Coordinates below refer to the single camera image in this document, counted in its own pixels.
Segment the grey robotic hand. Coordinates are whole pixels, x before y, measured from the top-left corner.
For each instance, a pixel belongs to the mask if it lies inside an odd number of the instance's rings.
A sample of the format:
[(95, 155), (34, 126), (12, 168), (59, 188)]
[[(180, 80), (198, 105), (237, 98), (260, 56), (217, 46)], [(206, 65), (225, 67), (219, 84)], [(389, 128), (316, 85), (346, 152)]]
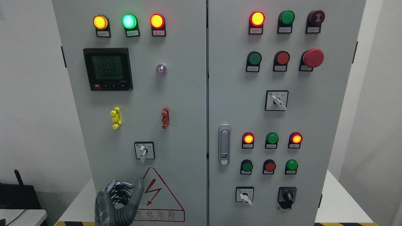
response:
[(96, 226), (129, 226), (135, 219), (144, 193), (144, 180), (137, 178), (135, 185), (124, 181), (109, 183), (99, 191), (95, 200)]

